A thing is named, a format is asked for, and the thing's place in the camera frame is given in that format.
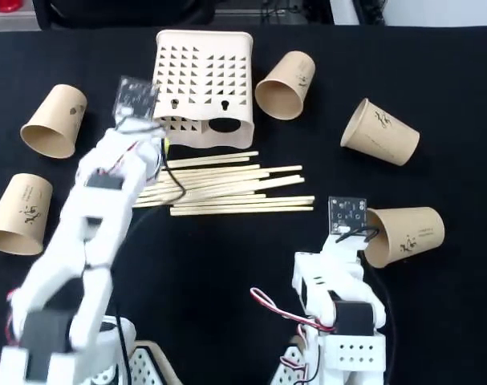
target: tipped over paper cup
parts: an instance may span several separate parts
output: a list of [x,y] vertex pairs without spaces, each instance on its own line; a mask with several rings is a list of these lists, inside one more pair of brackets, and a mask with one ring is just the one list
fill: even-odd
[[430,207],[368,209],[367,224],[380,230],[364,250],[374,267],[435,249],[444,240],[443,220]]
[[80,90],[58,84],[22,127],[20,136],[40,154],[51,158],[68,158],[75,152],[75,140],[86,106],[86,96]]
[[363,99],[350,118],[341,147],[402,166],[411,158],[420,133]]
[[40,176],[17,174],[11,178],[0,200],[0,251],[42,252],[51,195],[51,184]]
[[288,52],[256,86],[259,107],[279,120],[291,120],[304,109],[304,99],[315,75],[315,62],[300,51]]

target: cup rim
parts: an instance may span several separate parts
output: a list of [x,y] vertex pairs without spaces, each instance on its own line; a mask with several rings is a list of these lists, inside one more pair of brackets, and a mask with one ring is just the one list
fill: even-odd
[[[388,233],[388,229],[386,228],[384,222],[382,221],[382,218],[380,217],[380,215],[377,213],[377,210],[375,209],[371,209],[371,208],[368,208],[367,209],[367,215],[369,214],[372,214],[373,216],[375,216],[376,220],[379,222],[380,224],[380,231],[381,232],[384,232],[385,234],[385,237],[386,237],[386,247],[388,248],[388,252],[383,255],[382,257],[381,256],[371,256],[369,257],[368,254],[366,253],[366,250],[364,250],[364,256],[366,257],[366,260],[368,261],[368,263],[370,265],[372,265],[373,267],[375,268],[383,268],[383,267],[386,267],[389,263],[389,257],[391,255],[391,245],[390,245],[390,237],[389,237],[389,233]],[[371,243],[373,241],[379,241],[378,239],[374,240],[372,239],[370,241],[370,243],[368,244],[368,247],[369,245],[371,245]]]
[[[290,114],[290,115],[278,115],[277,113],[275,113],[274,111],[271,111],[269,108],[267,107],[263,107],[262,105],[262,93],[263,93],[263,87],[265,85],[267,85],[268,83],[280,83],[282,84],[283,86],[287,87],[296,97],[296,100],[298,101],[298,108],[295,110],[295,113],[294,114]],[[299,117],[303,110],[304,110],[304,102],[302,100],[302,98],[298,95],[298,93],[294,90],[294,88],[289,85],[288,83],[286,83],[285,81],[281,80],[281,79],[277,79],[277,78],[266,78],[266,79],[263,79],[261,80],[258,85],[256,86],[256,89],[255,89],[255,92],[254,92],[254,96],[256,98],[256,103],[258,104],[258,106],[269,116],[271,116],[272,118],[275,118],[275,119],[278,119],[278,120],[292,120],[292,119],[295,119],[297,117]]]
[[[47,135],[59,138],[60,142],[62,142],[59,145],[64,145],[66,148],[63,151],[54,151],[50,148],[40,148],[39,146],[35,145],[30,138],[28,138],[28,136],[34,134],[35,131],[41,131]],[[39,124],[24,125],[20,129],[20,137],[32,150],[36,151],[38,154],[49,156],[50,158],[66,159],[74,155],[75,152],[75,143],[71,142],[63,133]]]
[[43,245],[37,240],[35,240],[34,238],[26,234],[16,233],[8,229],[0,229],[0,235],[6,235],[14,238],[15,240],[17,240],[17,242],[23,241],[24,243],[26,243],[25,245],[21,245],[20,246],[21,248],[30,246],[30,251],[24,252],[21,251],[20,249],[2,247],[0,245],[0,251],[2,251],[3,253],[15,254],[15,255],[36,255],[36,254],[40,254],[43,251]]
[[345,131],[341,136],[341,142],[339,142],[340,147],[345,147],[352,138],[352,136],[355,134],[355,131],[357,131],[357,128],[361,124],[361,120],[363,119],[364,113],[366,112],[369,103],[370,100],[368,100],[368,98],[364,98],[359,102],[359,105],[355,109],[350,120],[348,120]]

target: black tablecloth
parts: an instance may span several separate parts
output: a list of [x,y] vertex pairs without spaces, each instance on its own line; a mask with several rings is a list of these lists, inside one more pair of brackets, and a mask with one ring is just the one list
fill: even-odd
[[[140,339],[157,341],[187,384],[265,383],[295,324],[255,303],[251,286],[300,312],[290,288],[297,250],[319,251],[327,196],[366,197],[374,208],[431,206],[446,239],[431,252],[379,271],[398,326],[393,383],[487,381],[487,28],[249,28],[254,84],[287,51],[317,66],[302,116],[291,122],[254,109],[253,148],[265,166],[303,164],[313,213],[149,218],[120,255],[115,286]],[[149,79],[157,30],[0,34],[0,196],[17,172],[54,185],[46,241],[78,160],[112,124],[119,77]],[[68,160],[37,155],[20,127],[57,83],[88,97]],[[421,133],[414,157],[396,167],[339,147],[363,97]],[[171,157],[210,155],[173,148]],[[135,212],[135,218],[142,212]],[[34,261],[0,253],[0,348],[6,292]],[[67,287],[56,306],[74,302]],[[390,328],[384,330],[391,335]]]

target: red object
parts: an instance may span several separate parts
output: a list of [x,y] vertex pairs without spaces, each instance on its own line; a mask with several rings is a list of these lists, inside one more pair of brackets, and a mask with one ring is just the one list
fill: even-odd
[[15,12],[24,4],[23,0],[0,0],[0,12]]

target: circuit board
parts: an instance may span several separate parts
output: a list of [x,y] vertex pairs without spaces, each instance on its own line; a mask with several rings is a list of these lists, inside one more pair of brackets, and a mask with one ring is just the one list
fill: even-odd
[[113,115],[152,120],[156,108],[158,88],[156,84],[122,76],[116,94]]
[[329,197],[331,234],[342,234],[366,226],[366,199]]

